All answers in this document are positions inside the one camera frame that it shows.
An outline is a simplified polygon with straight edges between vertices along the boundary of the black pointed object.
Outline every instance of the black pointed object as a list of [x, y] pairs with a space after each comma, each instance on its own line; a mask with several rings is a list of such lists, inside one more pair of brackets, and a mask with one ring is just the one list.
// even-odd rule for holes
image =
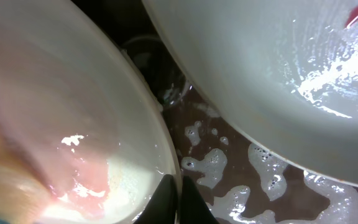
[[187, 176], [183, 178], [179, 217], [181, 224], [219, 224], [209, 211], [195, 183]]
[[174, 224], [178, 192], [172, 175], [165, 175], [134, 224]]

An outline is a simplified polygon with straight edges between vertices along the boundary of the white plate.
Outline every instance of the white plate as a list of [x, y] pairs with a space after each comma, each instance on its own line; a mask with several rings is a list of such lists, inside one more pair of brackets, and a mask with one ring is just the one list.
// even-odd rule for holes
[[[120, 146], [110, 158], [115, 181], [104, 204], [106, 216], [91, 222], [79, 213], [51, 206], [40, 223], [132, 223], [164, 174], [173, 174], [181, 189], [172, 141], [138, 71], [73, 3], [0, 0], [0, 45], [8, 55], [48, 55], [44, 58], [57, 59], [67, 69], [95, 76], [115, 108], [112, 116]], [[12, 57], [12, 61], [21, 63], [18, 58], [25, 57]], [[25, 63], [45, 62], [37, 57], [29, 60]]]
[[293, 165], [358, 186], [358, 22], [344, 29], [358, 0], [144, 4], [234, 128]]

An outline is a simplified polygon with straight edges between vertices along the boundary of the soap suds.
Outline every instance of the soap suds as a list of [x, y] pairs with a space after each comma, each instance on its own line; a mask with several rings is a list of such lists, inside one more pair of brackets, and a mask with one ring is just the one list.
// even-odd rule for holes
[[201, 139], [198, 134], [198, 128], [201, 127], [201, 121], [196, 121], [193, 126], [185, 128], [185, 136], [190, 140], [192, 146], [198, 145]]
[[260, 185], [270, 201], [274, 201], [285, 193], [287, 182], [283, 176], [287, 163], [273, 156], [256, 144], [248, 148], [249, 162], [260, 176]]
[[221, 115], [216, 112], [210, 105], [207, 105], [206, 103], [194, 103], [193, 104], [195, 108], [204, 111], [209, 117], [211, 118], [219, 118]]
[[221, 181], [227, 158], [220, 149], [212, 149], [202, 161], [191, 157], [184, 157], [181, 166], [184, 169], [202, 172], [204, 177], [197, 180], [197, 184], [213, 189]]
[[223, 143], [223, 144], [225, 144], [227, 146], [229, 145], [229, 140], [224, 136], [220, 138], [220, 141], [221, 141], [221, 143]]
[[[277, 169], [273, 170], [274, 164], [278, 164], [279, 166], [275, 167], [281, 167], [281, 170], [284, 170], [288, 165], [286, 162], [279, 161], [276, 157], [270, 156], [268, 151], [264, 152], [263, 149], [260, 149], [255, 144], [251, 144], [249, 147], [249, 159], [255, 169], [257, 169], [262, 180], [264, 179], [263, 176], [282, 176], [282, 171], [273, 174], [277, 171]], [[207, 206], [215, 217], [225, 219], [232, 224], [358, 224], [358, 192], [355, 188], [325, 179], [306, 170], [304, 171], [304, 182], [307, 187], [327, 197], [330, 201], [329, 207], [322, 211], [317, 219], [312, 221], [284, 220], [276, 223], [274, 219], [275, 214], [271, 210], [266, 210], [254, 218], [242, 217], [241, 213], [246, 209], [245, 204], [251, 191], [251, 189], [244, 185], [234, 187], [224, 197], [215, 197], [214, 205], [212, 206], [207, 203]], [[294, 200], [299, 200], [299, 202], [296, 202], [299, 204], [303, 201], [301, 197]]]
[[216, 128], [213, 128], [213, 129], [211, 130], [211, 133], [212, 133], [213, 135], [218, 135], [218, 130], [217, 130]]

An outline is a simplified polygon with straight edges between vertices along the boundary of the white ceramic surface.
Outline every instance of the white ceramic surface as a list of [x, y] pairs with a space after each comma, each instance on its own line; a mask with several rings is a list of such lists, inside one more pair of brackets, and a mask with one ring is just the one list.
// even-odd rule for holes
[[[31, 52], [35, 56], [25, 61], [29, 65], [48, 65], [39, 59], [50, 57], [62, 68], [94, 76], [114, 108], [111, 116], [116, 120], [119, 149], [109, 158], [113, 184], [104, 204], [106, 216], [91, 222], [79, 213], [51, 206], [40, 223], [133, 223], [163, 174], [173, 174], [181, 189], [172, 141], [139, 71], [73, 3], [0, 0], [0, 45], [7, 55]], [[11, 60], [22, 63], [19, 58], [26, 57]], [[45, 67], [45, 71], [65, 69]]]
[[358, 186], [358, 22], [344, 29], [358, 0], [144, 5], [234, 128], [296, 166]]

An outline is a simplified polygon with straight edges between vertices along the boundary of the plate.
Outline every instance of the plate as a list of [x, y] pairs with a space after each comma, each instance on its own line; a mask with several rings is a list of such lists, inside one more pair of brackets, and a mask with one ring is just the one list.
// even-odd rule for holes
[[[0, 1], [0, 49], [17, 56], [13, 63], [41, 65], [43, 72], [94, 77], [114, 107], [119, 149], [109, 158], [112, 182], [105, 217], [89, 221], [51, 205], [40, 223], [133, 223], [164, 174], [174, 175], [181, 188], [172, 141], [139, 71], [71, 1]], [[48, 58], [61, 67], [48, 68]], [[7, 68], [1, 65], [0, 71]]]
[[231, 126], [295, 166], [358, 186], [358, 21], [345, 28], [358, 1], [143, 2]]

